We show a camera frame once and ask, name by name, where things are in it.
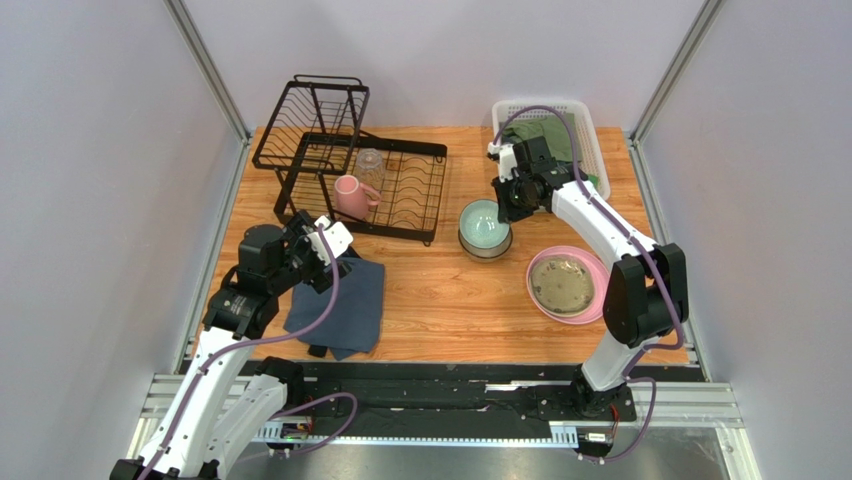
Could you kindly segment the pink mug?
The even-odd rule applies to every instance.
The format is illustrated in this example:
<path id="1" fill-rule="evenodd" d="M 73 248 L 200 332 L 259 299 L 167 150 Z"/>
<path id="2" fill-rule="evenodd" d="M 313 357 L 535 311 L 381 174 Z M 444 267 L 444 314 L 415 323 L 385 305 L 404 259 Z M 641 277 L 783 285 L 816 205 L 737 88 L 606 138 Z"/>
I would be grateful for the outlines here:
<path id="1" fill-rule="evenodd" d="M 334 182 L 336 210 L 355 220 L 365 220 L 372 208 L 381 203 L 381 194 L 353 175 L 340 176 Z"/>

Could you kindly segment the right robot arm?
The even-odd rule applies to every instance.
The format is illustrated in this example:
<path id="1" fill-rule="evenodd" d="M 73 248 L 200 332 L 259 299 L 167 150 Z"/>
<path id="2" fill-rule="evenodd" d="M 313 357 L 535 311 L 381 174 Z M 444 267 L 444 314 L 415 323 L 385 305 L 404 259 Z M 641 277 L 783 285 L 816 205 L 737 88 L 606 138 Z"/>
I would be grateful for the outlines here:
<path id="1" fill-rule="evenodd" d="M 511 224 L 545 209 L 572 227 L 607 265 L 602 307 L 607 331 L 573 374 L 569 404 L 595 418 L 608 411 L 638 360 L 651 350 L 677 350 L 689 315 L 686 257 L 632 227 L 597 192 L 575 161 L 557 160 L 542 137 L 487 147 L 498 165 L 492 181 L 498 219 Z M 663 338 L 676 335 L 667 345 Z"/>

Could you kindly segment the brown speckled bowl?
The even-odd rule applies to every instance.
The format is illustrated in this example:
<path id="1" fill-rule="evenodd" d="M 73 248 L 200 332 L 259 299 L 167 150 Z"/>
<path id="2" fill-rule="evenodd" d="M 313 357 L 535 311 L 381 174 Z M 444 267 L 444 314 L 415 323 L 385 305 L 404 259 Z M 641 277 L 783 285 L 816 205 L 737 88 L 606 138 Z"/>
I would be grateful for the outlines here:
<path id="1" fill-rule="evenodd" d="M 458 231 L 458 240 L 463 251 L 472 259 L 483 262 L 490 262 L 505 255 L 512 246 L 514 235 L 513 231 L 509 230 L 505 238 L 494 247 L 482 248 L 474 246 L 461 231 Z"/>

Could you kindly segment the clear glass plate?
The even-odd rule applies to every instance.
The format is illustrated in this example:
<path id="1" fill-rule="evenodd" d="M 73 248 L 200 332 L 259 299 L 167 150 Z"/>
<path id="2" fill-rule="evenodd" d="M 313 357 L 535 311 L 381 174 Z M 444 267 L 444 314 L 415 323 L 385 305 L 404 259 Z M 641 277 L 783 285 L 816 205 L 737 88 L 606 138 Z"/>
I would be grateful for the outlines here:
<path id="1" fill-rule="evenodd" d="M 589 267 L 573 255 L 549 255 L 534 261 L 527 286 L 540 307 L 563 318 L 588 310 L 596 293 Z"/>

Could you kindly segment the light blue ribbed bowl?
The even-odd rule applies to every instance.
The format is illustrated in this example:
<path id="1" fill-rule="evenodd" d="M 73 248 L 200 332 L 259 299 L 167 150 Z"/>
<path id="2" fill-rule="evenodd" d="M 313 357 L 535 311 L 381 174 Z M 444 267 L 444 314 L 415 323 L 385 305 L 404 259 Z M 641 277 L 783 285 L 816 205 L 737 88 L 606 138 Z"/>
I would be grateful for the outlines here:
<path id="1" fill-rule="evenodd" d="M 492 249 L 502 244 L 509 236 L 510 226 L 498 220 L 499 207 L 496 201 L 475 200 L 462 210 L 459 230 L 462 238 L 478 249 Z"/>

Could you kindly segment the large pink plate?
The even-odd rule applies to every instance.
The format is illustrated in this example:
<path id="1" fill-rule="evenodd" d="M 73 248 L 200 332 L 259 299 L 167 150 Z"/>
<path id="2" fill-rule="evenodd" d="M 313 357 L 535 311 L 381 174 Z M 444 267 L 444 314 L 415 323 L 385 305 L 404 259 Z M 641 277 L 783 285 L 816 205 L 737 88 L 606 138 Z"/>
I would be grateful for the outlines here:
<path id="1" fill-rule="evenodd" d="M 594 297 L 594 300 L 593 300 L 591 307 L 588 310 L 586 310 L 584 313 L 580 314 L 579 316 L 571 317 L 571 318 L 563 318 L 563 317 L 554 316 L 554 315 L 546 312 L 542 307 L 540 307 L 533 300 L 533 298 L 531 296 L 530 288 L 527 286 L 528 273 L 530 272 L 530 270 L 532 268 L 532 264 L 533 264 L 534 261 L 538 260 L 539 258 L 549 256 L 549 255 L 573 255 L 573 256 L 576 256 L 586 263 L 586 265 L 589 267 L 589 269 L 592 273 L 592 278 L 594 280 L 594 285 L 595 285 L 595 289 L 596 289 L 595 297 Z M 587 252 L 583 249 L 580 249 L 578 247 L 572 247 L 572 246 L 554 246 L 554 247 L 546 248 L 546 249 L 542 250 L 541 252 L 539 252 L 530 261 L 530 263 L 527 267 L 525 278 L 526 278 L 527 291 L 528 291 L 528 294 L 529 294 L 531 300 L 533 301 L 535 306 L 547 317 L 549 317 L 549 318 L 551 318 L 555 321 L 558 321 L 560 323 L 567 324 L 567 325 L 586 325 L 586 324 L 589 324 L 589 323 L 593 323 L 593 322 L 595 322 L 596 320 L 598 320 L 599 318 L 602 317 L 603 301 L 604 301 L 604 296 L 605 296 L 605 289 L 607 287 L 607 283 L 608 283 L 608 280 L 609 280 L 609 272 L 606 269 L 606 267 L 603 265 L 603 263 L 600 261 L 600 259 L 597 256 L 595 256 L 594 254 L 591 254 L 591 253 L 589 253 L 589 252 Z"/>

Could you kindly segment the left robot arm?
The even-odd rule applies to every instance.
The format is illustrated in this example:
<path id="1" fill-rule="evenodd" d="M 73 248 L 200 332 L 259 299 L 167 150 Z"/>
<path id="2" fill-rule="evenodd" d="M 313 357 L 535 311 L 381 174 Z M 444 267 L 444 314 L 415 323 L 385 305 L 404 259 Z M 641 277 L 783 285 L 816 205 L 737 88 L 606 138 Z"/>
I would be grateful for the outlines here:
<path id="1" fill-rule="evenodd" d="M 232 406 L 225 401 L 257 346 L 286 338 L 265 337 L 280 297 L 299 284 L 331 299 L 299 337 L 330 315 L 349 267 L 340 257 L 353 236 L 340 221 L 298 212 L 285 225 L 257 225 L 243 235 L 237 263 L 210 298 L 198 345 L 159 427 L 134 459 L 116 462 L 113 479 L 224 479 L 261 427 L 288 403 L 304 396 L 299 365 L 265 359 Z"/>

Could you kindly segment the clear drinking glass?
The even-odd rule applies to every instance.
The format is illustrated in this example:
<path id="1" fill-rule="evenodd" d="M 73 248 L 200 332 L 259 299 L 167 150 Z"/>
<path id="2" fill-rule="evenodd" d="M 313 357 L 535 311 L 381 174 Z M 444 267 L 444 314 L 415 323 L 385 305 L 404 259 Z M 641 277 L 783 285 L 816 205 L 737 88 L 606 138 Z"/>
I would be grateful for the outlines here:
<path id="1" fill-rule="evenodd" d="M 356 156 L 353 175 L 377 191 L 383 190 L 386 175 L 384 157 L 374 148 L 361 149 Z"/>

